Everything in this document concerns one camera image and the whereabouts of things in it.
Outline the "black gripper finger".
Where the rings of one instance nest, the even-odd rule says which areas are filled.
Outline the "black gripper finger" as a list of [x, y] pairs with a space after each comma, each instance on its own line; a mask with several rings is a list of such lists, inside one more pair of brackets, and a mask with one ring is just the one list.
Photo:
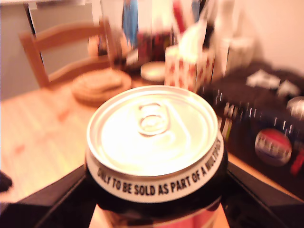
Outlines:
[[17, 203], [15, 228], [87, 228], [95, 202], [82, 165]]
[[229, 163], [223, 209], [231, 228], [302, 228], [303, 202]]

